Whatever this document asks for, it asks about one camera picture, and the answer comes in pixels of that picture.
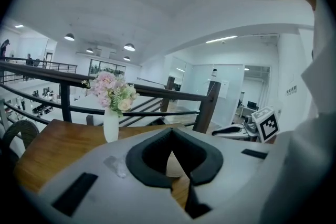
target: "window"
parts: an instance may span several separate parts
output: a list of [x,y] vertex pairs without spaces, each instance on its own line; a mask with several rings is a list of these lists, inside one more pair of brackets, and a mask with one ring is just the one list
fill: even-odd
[[91,60],[89,76],[95,76],[101,71],[110,72],[123,78],[125,76],[126,67],[109,62]]

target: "black metal railing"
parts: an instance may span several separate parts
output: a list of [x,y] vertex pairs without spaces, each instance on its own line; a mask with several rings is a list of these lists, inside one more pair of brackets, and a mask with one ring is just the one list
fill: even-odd
[[[77,66],[69,65],[67,63],[60,62],[51,62],[51,61],[42,61],[39,59],[26,59],[26,58],[14,58],[14,57],[1,57],[0,61],[14,63],[16,65],[23,66],[32,66],[37,68],[49,69],[49,70],[57,70],[60,72],[66,73],[76,73]],[[0,73],[0,83],[4,84],[12,84],[19,81],[31,80],[34,79],[29,76],[24,76],[19,73],[13,73],[10,71],[4,71]]]
[[[82,108],[78,106],[70,105],[70,86],[85,88],[86,86],[82,84],[84,80],[92,80],[94,77],[83,76],[70,72],[61,72],[55,69],[47,69],[47,68],[37,68],[34,66],[23,66],[16,63],[11,63],[8,61],[0,61],[0,70],[12,72],[14,74],[21,74],[22,76],[27,76],[30,78],[41,79],[49,82],[59,83],[60,84],[60,97],[61,104],[48,101],[39,97],[35,97],[21,91],[15,90],[8,85],[4,85],[0,83],[0,87],[3,89],[10,91],[14,94],[17,94],[21,97],[27,98],[29,100],[33,100],[35,102],[39,102],[41,104],[49,105],[54,108],[60,108],[62,110],[63,120],[72,122],[71,119],[71,111],[86,113],[86,114],[96,114],[96,115],[104,115],[104,110],[99,109],[90,109],[90,108]],[[135,88],[137,93],[146,97],[153,97],[153,99],[147,101],[147,103],[143,103],[138,107],[134,108],[132,111],[124,113],[124,116],[127,117],[139,117],[134,121],[128,122],[126,126],[133,124],[136,121],[141,120],[146,116],[169,116],[169,115],[189,115],[196,114],[196,121],[190,125],[194,125],[193,130],[205,133],[214,113],[215,105],[218,99],[219,90],[221,85],[219,82],[211,81],[209,84],[209,89],[207,95],[198,95],[198,94],[190,94],[185,92],[178,92],[171,90],[172,85],[174,84],[174,78],[169,77],[168,83],[166,85],[166,89],[160,89],[155,87],[143,86],[135,84]],[[149,107],[142,109],[139,112],[135,112],[135,109],[138,109],[144,104],[149,104],[154,101],[156,98],[161,98],[162,100],[158,100],[155,105],[160,103],[160,106],[155,108],[152,111],[148,111],[149,108],[153,107],[153,104],[150,104]],[[190,100],[190,101],[200,101],[200,111],[182,111],[182,112],[167,112],[167,104],[169,100]],[[48,124],[49,122],[38,118],[36,116],[30,115],[29,113],[14,107],[11,104],[4,102],[4,105],[13,111],[26,116],[29,119],[35,120],[37,122]],[[3,115],[4,106],[0,107],[0,111]],[[6,121],[7,117],[2,117],[2,121]]]

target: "railing post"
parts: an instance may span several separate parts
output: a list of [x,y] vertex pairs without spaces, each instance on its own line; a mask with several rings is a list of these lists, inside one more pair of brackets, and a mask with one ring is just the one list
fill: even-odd
[[4,99],[0,100],[0,115],[1,115],[2,124],[4,125],[4,129],[5,131],[7,131],[7,129],[9,128],[9,125],[8,125],[8,119],[7,119],[7,114],[5,111],[4,102],[5,102]]
[[61,106],[62,106],[62,114],[63,120],[71,121],[71,111],[70,111],[70,86],[66,84],[61,84]]
[[214,114],[216,103],[218,100],[219,91],[221,88],[221,83],[216,81],[210,81],[208,96],[212,99],[210,101],[203,101],[200,107],[200,113],[196,118],[196,123],[193,127],[193,131],[197,131],[200,133],[206,133],[212,115]]
[[[174,81],[175,78],[174,77],[169,77],[168,78],[168,82],[167,82],[167,86],[165,87],[166,90],[171,90],[174,86]],[[163,99],[162,100],[162,107],[161,107],[161,112],[166,112],[168,109],[168,105],[169,105],[169,99]]]

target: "desk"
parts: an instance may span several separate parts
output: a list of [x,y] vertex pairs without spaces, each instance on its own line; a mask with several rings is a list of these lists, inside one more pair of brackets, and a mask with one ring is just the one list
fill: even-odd
[[241,108],[242,108],[242,111],[241,111],[240,116],[239,116],[240,118],[241,118],[241,116],[242,116],[242,114],[243,114],[244,109],[250,111],[251,114],[252,114],[253,112],[256,112],[256,111],[257,111],[257,110],[255,110],[255,109],[247,108],[246,106],[241,106]]
[[[120,127],[119,139],[182,124]],[[34,139],[14,168],[19,185],[37,193],[59,171],[85,153],[105,144],[103,127],[53,120]],[[188,197],[189,178],[184,174],[173,182],[172,196],[182,208]]]

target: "white vase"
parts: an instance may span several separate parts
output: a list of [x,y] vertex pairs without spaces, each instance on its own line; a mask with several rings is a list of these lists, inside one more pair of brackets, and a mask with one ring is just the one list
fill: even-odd
[[119,135],[119,117],[117,112],[110,108],[105,108],[104,114],[104,136],[107,143],[118,140]]

